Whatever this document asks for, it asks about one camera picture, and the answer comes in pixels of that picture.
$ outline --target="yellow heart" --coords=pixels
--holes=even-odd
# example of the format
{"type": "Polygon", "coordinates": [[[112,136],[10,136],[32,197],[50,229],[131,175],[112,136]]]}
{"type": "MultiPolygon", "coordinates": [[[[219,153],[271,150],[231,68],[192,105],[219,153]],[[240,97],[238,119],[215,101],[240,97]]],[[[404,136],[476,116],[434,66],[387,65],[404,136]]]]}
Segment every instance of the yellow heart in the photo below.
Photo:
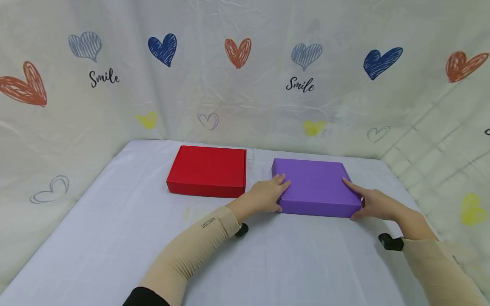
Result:
{"type": "Polygon", "coordinates": [[[489,212],[480,207],[480,198],[475,193],[468,193],[461,204],[461,223],[473,226],[488,220],[489,212]]]}
{"type": "Polygon", "coordinates": [[[305,134],[313,137],[318,134],[325,127],[325,121],[318,121],[317,123],[313,123],[312,121],[306,120],[303,123],[303,128],[305,130],[305,134]]]}
{"type": "Polygon", "coordinates": [[[148,130],[153,129],[156,125],[155,112],[149,112],[146,117],[136,114],[136,119],[138,119],[139,123],[148,130]]]}

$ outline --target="hand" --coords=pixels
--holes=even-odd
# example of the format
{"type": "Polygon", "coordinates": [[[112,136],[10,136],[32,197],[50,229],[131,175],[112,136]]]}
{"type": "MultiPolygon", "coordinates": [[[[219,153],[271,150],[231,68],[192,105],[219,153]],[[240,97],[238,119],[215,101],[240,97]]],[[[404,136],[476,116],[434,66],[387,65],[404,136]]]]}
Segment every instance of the hand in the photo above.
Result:
{"type": "Polygon", "coordinates": [[[342,180],[347,187],[358,193],[361,197],[363,207],[351,216],[352,220],[357,220],[362,217],[375,217],[383,220],[398,221],[405,213],[411,211],[410,208],[379,190],[362,188],[345,178],[342,180]]]}
{"type": "Polygon", "coordinates": [[[255,183],[249,192],[242,194],[238,199],[226,205],[235,215],[238,223],[247,219],[256,212],[280,212],[281,207],[277,199],[289,187],[291,181],[283,184],[283,174],[276,174],[270,181],[259,181],[255,183]]]}
{"type": "Polygon", "coordinates": [[[276,174],[270,181],[259,181],[245,194],[256,212],[282,211],[282,208],[277,204],[277,199],[291,184],[291,181],[283,184],[285,177],[284,174],[281,176],[276,174]]]}

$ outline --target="blue heart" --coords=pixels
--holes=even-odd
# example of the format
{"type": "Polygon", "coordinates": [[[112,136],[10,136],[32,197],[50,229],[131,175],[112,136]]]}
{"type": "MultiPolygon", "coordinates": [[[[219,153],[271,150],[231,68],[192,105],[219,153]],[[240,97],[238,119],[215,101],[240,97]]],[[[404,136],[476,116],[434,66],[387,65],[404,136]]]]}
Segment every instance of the blue heart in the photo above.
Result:
{"type": "Polygon", "coordinates": [[[322,51],[320,44],[312,44],[308,48],[305,44],[297,44],[291,52],[291,59],[305,71],[306,67],[320,57],[322,51]]]}
{"type": "Polygon", "coordinates": [[[155,37],[150,37],[148,39],[148,48],[154,57],[170,67],[175,50],[177,50],[177,38],[172,33],[167,34],[163,42],[160,42],[155,37]]]}
{"type": "Polygon", "coordinates": [[[97,54],[102,48],[102,41],[94,32],[82,33],[80,37],[70,35],[68,44],[76,57],[90,58],[94,62],[97,62],[97,54]]]}
{"type": "Polygon", "coordinates": [[[371,50],[364,60],[364,70],[374,81],[386,69],[391,67],[403,53],[403,48],[396,47],[381,56],[378,50],[371,50]]]}

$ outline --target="black clip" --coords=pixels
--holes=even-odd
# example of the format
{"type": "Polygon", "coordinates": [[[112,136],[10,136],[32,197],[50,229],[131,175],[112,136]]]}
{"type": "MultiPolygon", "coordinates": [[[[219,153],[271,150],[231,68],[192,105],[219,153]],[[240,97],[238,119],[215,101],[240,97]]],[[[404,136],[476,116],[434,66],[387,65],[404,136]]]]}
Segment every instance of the black clip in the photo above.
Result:
{"type": "Polygon", "coordinates": [[[388,251],[402,251],[403,250],[403,240],[401,237],[398,237],[396,239],[393,239],[390,234],[383,233],[378,236],[379,241],[385,248],[385,250],[388,251]]]}
{"type": "Polygon", "coordinates": [[[243,237],[246,233],[248,233],[248,225],[245,223],[242,223],[242,227],[238,230],[238,232],[235,234],[236,238],[243,237]]]}

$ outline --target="red box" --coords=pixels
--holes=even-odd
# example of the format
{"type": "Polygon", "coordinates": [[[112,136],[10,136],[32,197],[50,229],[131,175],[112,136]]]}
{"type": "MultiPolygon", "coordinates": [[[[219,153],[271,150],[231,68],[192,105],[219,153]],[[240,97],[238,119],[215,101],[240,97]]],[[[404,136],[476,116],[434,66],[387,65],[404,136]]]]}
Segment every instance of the red box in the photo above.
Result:
{"type": "Polygon", "coordinates": [[[246,150],[180,146],[167,186],[172,193],[237,198],[245,192],[246,150]]]}

